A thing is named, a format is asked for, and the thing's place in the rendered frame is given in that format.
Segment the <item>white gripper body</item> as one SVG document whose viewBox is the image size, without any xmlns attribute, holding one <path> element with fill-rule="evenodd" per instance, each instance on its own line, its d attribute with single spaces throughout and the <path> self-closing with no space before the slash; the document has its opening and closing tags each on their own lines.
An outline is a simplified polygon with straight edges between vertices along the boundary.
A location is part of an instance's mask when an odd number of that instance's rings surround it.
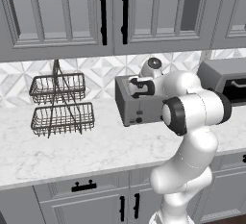
<svg viewBox="0 0 246 224">
<path fill-rule="evenodd" d="M 128 79 L 128 89 L 134 99 L 155 94 L 155 84 L 151 77 L 130 77 Z"/>
</svg>

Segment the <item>grey toaster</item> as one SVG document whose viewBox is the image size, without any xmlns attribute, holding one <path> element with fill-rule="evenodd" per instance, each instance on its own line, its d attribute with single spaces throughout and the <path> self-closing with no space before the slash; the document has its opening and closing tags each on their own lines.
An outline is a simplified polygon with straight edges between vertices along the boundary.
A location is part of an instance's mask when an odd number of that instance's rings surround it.
<svg viewBox="0 0 246 224">
<path fill-rule="evenodd" d="M 129 127 L 136 124 L 161 122 L 162 98 L 144 96 L 134 99 L 127 90 L 127 79 L 128 76 L 115 78 L 115 102 L 123 125 Z M 143 111 L 143 114 L 136 114 L 137 111 Z"/>
</svg>

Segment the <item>grey toaster oven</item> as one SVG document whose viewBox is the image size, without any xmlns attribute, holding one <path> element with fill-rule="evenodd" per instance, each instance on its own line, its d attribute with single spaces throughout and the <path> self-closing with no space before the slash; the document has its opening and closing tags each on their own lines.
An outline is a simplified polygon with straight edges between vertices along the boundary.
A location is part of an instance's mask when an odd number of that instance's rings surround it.
<svg viewBox="0 0 246 224">
<path fill-rule="evenodd" d="M 233 106 L 246 105 L 246 58 L 203 61 L 197 76 L 203 88 L 224 94 Z"/>
</svg>

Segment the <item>grey drawer front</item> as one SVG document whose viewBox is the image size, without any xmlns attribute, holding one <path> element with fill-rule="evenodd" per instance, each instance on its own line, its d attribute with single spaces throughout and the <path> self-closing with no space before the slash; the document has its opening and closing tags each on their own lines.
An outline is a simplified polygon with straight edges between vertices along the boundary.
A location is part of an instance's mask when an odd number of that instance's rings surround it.
<svg viewBox="0 0 246 224">
<path fill-rule="evenodd" d="M 96 183 L 97 188 L 78 192 L 71 191 L 71 188 L 75 186 L 76 182 L 79 182 L 81 185 L 87 185 L 89 180 Z M 127 187 L 128 185 L 129 173 L 127 171 L 122 171 L 37 185 L 34 186 L 34 189 L 38 200 L 43 202 L 66 196 L 82 195 L 102 190 Z"/>
<path fill-rule="evenodd" d="M 246 163 L 242 161 L 243 155 L 246 155 L 246 152 L 238 152 L 238 153 L 232 153 L 232 154 L 220 156 L 220 161 L 218 163 L 216 170 L 220 171 L 220 170 L 245 167 Z"/>
</svg>

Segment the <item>grey base cupboard door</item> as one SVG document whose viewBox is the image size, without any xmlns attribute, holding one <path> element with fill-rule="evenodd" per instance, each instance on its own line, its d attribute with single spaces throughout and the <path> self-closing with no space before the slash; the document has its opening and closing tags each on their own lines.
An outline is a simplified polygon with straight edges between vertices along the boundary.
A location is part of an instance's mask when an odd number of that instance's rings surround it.
<svg viewBox="0 0 246 224">
<path fill-rule="evenodd" d="M 138 219 L 134 217 L 135 194 L 140 194 Z M 156 194 L 149 184 L 130 187 L 128 224 L 149 224 L 152 215 L 160 209 L 162 196 Z"/>
<path fill-rule="evenodd" d="M 217 171 L 197 205 L 197 224 L 246 213 L 246 167 Z"/>
<path fill-rule="evenodd" d="M 120 221 L 120 196 L 125 196 L 125 221 Z M 46 224 L 127 224 L 124 193 L 95 193 L 40 204 Z"/>
</svg>

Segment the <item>plain grey base panel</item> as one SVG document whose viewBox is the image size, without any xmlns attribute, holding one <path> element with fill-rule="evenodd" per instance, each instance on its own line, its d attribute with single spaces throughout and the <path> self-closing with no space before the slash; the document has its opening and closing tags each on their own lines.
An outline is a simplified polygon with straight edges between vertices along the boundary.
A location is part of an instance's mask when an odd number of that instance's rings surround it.
<svg viewBox="0 0 246 224">
<path fill-rule="evenodd" d="M 32 187 L 0 190 L 0 224 L 45 224 Z"/>
</svg>

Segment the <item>grey wall cupboard door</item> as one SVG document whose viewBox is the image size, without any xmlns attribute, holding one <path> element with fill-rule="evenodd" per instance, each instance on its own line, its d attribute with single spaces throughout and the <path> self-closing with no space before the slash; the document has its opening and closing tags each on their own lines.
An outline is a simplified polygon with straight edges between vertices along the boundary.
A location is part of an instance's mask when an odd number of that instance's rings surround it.
<svg viewBox="0 0 246 224">
<path fill-rule="evenodd" d="M 128 44 L 122 42 L 122 0 L 113 0 L 117 55 L 209 48 L 215 13 L 211 0 L 129 0 Z"/>
<path fill-rule="evenodd" d="M 210 48 L 246 48 L 246 0 L 220 0 Z"/>
<path fill-rule="evenodd" d="M 100 0 L 0 0 L 0 62 L 110 56 L 112 0 L 106 6 L 103 45 Z"/>
</svg>

